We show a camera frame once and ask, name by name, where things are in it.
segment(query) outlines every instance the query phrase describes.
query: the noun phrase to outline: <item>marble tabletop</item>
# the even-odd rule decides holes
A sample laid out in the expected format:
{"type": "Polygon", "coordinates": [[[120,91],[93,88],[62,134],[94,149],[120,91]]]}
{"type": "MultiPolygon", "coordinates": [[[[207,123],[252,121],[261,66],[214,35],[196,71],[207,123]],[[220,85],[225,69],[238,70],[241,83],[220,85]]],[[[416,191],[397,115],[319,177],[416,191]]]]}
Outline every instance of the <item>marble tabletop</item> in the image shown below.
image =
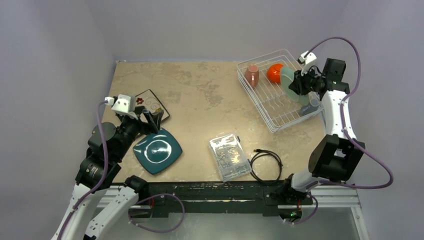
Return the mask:
{"type": "MultiPolygon", "coordinates": [[[[118,62],[109,96],[138,95],[152,90],[170,118],[162,123],[182,147],[182,155],[169,168],[152,175],[136,159],[132,147],[119,165],[115,183],[132,175],[148,182],[220,181],[209,140],[235,132],[248,158],[254,149],[277,153],[282,160],[281,179],[308,165],[311,152],[325,135],[321,114],[272,133],[237,77],[236,62],[118,62]]],[[[120,122],[106,106],[103,122],[120,122]]],[[[264,180],[278,176],[273,158],[255,161],[253,169],[264,180]]],[[[250,174],[234,180],[254,180],[250,174]]]]}

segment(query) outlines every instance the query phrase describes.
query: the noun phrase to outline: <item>white wall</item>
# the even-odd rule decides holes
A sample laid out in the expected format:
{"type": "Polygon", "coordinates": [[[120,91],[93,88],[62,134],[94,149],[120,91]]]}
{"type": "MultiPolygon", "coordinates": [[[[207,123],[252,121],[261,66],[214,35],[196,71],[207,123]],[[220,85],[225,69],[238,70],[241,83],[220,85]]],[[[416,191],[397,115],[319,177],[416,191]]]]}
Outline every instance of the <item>white wall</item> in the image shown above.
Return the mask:
{"type": "Polygon", "coordinates": [[[83,0],[0,1],[0,239],[50,239],[114,58],[83,0]]]}
{"type": "MultiPolygon", "coordinates": [[[[371,239],[423,239],[424,198],[424,2],[422,0],[351,0],[333,36],[353,41],[360,53],[362,75],[350,100],[356,136],[394,173],[394,184],[381,190],[359,190],[371,239]]],[[[318,54],[347,61],[344,80],[351,89],[357,77],[354,51],[347,43],[329,41],[318,54]]],[[[353,179],[382,184],[388,175],[363,157],[353,179]]]]}
{"type": "Polygon", "coordinates": [[[113,55],[129,61],[298,55],[327,37],[348,0],[88,0],[113,55]]]}

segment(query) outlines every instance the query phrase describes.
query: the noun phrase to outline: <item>dish rack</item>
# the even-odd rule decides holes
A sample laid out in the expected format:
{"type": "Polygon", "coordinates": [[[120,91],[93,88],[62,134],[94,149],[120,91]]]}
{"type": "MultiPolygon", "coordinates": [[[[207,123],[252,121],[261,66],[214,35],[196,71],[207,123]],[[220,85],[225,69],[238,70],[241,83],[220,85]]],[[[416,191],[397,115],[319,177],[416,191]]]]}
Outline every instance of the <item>dish rack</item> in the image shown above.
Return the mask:
{"type": "MultiPolygon", "coordinates": [[[[301,69],[299,63],[286,49],[237,64],[238,80],[272,133],[300,123],[324,110],[320,102],[316,111],[301,116],[299,112],[302,105],[291,100],[279,84],[268,80],[267,71],[274,64],[283,64],[283,66],[288,66],[293,71],[301,69]],[[256,65],[259,70],[259,81],[254,88],[244,76],[246,69],[250,65],[256,65]]],[[[320,101],[315,92],[310,92],[308,96],[309,101],[312,99],[320,101]]]]}

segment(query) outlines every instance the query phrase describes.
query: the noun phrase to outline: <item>cable connector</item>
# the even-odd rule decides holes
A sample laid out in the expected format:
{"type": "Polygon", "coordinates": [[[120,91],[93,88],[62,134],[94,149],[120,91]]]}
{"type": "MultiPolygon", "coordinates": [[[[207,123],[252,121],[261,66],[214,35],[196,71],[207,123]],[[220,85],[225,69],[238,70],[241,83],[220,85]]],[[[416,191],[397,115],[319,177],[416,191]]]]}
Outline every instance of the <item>cable connector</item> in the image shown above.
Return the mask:
{"type": "Polygon", "coordinates": [[[115,103],[115,99],[111,96],[107,96],[104,98],[105,101],[107,101],[106,105],[113,106],[115,103]]]}

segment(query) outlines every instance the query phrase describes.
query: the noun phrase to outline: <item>teal square plate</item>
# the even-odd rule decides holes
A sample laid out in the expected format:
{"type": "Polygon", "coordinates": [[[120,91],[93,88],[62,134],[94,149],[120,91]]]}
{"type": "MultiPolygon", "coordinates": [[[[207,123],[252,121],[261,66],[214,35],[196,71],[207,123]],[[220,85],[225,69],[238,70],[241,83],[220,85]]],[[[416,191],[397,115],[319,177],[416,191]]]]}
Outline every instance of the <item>teal square plate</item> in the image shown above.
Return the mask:
{"type": "Polygon", "coordinates": [[[135,157],[150,174],[157,174],[174,163],[183,153],[180,144],[167,130],[149,134],[133,148],[135,157]]]}

